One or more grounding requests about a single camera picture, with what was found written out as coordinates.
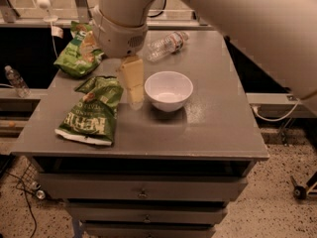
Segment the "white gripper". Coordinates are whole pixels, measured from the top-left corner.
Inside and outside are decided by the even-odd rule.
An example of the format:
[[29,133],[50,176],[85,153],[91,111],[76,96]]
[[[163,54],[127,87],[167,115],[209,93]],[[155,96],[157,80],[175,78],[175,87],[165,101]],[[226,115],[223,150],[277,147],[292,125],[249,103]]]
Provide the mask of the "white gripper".
[[98,6],[92,9],[91,24],[94,39],[102,52],[108,58],[124,58],[119,67],[120,79],[131,108],[139,110],[144,103],[144,62],[135,54],[144,46],[148,26],[118,25],[103,16]]

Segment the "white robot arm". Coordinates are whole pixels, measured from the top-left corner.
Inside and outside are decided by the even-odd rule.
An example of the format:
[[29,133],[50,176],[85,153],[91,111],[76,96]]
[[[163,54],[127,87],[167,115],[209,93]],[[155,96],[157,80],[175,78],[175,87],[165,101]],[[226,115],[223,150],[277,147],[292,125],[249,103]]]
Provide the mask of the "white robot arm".
[[[99,0],[94,37],[110,58],[144,45],[155,0]],[[317,114],[317,0],[180,0]]]

